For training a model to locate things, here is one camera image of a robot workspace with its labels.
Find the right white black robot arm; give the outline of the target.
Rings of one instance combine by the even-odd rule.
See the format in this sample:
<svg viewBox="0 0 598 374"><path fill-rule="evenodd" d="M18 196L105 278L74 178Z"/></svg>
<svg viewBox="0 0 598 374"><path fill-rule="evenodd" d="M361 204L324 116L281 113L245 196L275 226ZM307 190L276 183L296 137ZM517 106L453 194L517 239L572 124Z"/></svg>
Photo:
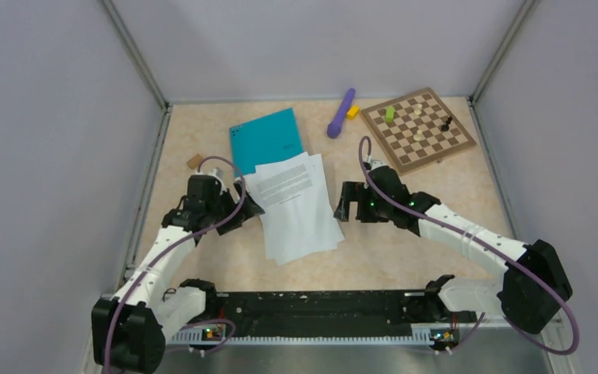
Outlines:
<svg viewBox="0 0 598 374"><path fill-rule="evenodd" d="M446 277L425 300L432 319L446 321L455 312L485 312L537 334L561 310L545 288L564 302L573 295L558 254L548 242L538 239L528 244L494 233L426 192L409 192L387 164L372 161L364 167L374 185L345 181L334 212L338 221L349 220L350 204L355 202L358 221L391 222L448 246L491 275L489 280Z"/></svg>

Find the white printed paper stack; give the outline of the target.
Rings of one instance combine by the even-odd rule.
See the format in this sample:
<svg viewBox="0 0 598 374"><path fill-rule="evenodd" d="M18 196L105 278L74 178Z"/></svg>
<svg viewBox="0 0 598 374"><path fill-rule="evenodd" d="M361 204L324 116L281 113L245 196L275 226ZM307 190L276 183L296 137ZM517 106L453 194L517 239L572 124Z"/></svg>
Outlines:
<svg viewBox="0 0 598 374"><path fill-rule="evenodd" d="M334 250L344 240L329 202L321 154L303 152L258 165L246 184L264 210L260 219L266 256L277 265Z"/></svg>

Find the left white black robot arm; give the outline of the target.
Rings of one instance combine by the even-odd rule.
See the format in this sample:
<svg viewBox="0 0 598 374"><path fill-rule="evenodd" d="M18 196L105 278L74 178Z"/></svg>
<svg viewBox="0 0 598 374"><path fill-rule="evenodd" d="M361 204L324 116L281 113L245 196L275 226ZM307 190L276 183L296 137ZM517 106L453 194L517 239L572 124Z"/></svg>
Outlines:
<svg viewBox="0 0 598 374"><path fill-rule="evenodd" d="M109 369L153 373L171 338L196 318L209 322L219 302L199 286L180 286L165 295L179 265L203 235L224 235L263 209L251 197L248 181L237 177L233 198L216 170L198 172L186 193L169 210L144 260L110 298L99 299L91 311L93 359Z"/></svg>

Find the teal folder black inside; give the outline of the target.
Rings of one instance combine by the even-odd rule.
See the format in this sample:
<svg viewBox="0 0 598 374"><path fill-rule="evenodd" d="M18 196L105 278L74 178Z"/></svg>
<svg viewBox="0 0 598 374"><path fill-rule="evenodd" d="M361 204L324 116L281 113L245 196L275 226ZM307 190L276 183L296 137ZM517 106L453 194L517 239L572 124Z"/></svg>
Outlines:
<svg viewBox="0 0 598 374"><path fill-rule="evenodd" d="M259 164L291 159L304 152L292 108L243 122L229 128L234 164L244 175Z"/></svg>

